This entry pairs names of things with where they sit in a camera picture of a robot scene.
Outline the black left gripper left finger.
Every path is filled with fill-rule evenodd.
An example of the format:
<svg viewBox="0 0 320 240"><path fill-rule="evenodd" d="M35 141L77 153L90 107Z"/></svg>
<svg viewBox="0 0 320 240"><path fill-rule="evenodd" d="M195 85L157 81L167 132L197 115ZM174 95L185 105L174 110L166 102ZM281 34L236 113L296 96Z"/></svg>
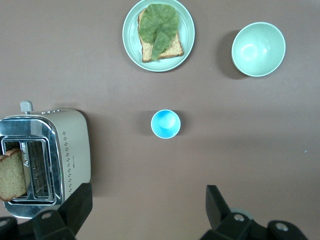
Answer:
<svg viewBox="0 0 320 240"><path fill-rule="evenodd" d="M90 183L82 183L57 209L40 212L32 220L36 240L74 240L93 208Z"/></svg>

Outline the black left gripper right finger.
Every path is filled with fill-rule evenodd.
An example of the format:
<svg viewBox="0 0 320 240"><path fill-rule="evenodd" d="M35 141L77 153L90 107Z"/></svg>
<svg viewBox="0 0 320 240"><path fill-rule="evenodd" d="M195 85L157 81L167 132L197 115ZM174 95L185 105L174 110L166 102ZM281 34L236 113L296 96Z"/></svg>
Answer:
<svg viewBox="0 0 320 240"><path fill-rule="evenodd" d="M232 212L215 185L206 186L205 210L211 226L202 240L267 240L267 228L244 213Z"/></svg>

